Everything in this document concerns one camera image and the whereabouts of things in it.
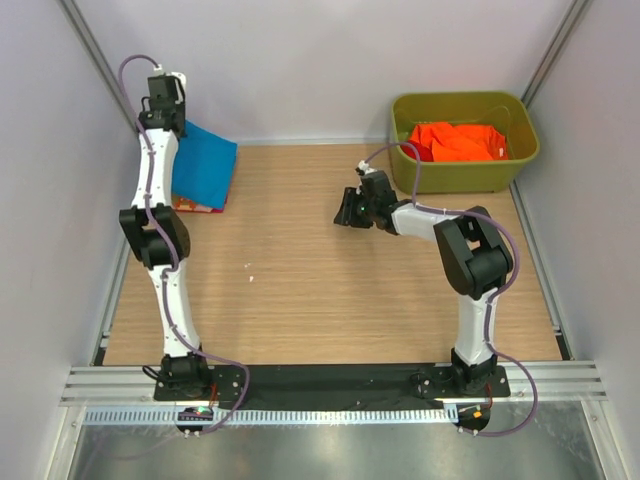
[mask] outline blue cloth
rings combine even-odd
[[[186,122],[173,161],[171,191],[210,208],[223,209],[236,165],[238,145]]]

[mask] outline plastic bin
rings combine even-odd
[[[492,125],[507,140],[508,160],[422,162],[418,193],[496,192],[509,186],[538,154],[539,142],[524,104],[505,92],[413,93],[391,110],[391,141],[406,141],[416,124],[450,122]],[[400,147],[389,150],[397,187],[411,193],[416,161]]]

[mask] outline orange fabric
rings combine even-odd
[[[409,138],[426,162],[486,162],[507,159],[507,142],[491,125],[419,124]],[[403,151],[415,160],[413,150]]]

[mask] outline white backdrop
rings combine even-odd
[[[189,77],[189,118],[235,141],[379,139],[411,91],[521,95],[570,0],[77,0],[114,70]],[[144,92],[132,69],[132,92]]]
[[[533,101],[518,178],[574,355],[594,359],[640,474],[640,42],[635,0],[595,1]]]
[[[43,479],[135,191],[135,136],[51,0],[0,2],[0,465]]]

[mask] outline wooden tabletop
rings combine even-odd
[[[436,245],[333,224],[371,145],[242,147],[224,213],[180,214],[205,351],[249,364],[447,361],[456,293]],[[388,170],[388,156],[374,166]],[[551,322],[508,191],[429,195],[421,203],[485,206],[514,235],[522,269],[499,301],[495,344],[521,360],[558,360]],[[157,365],[162,327],[144,267],[130,259],[107,365]]]

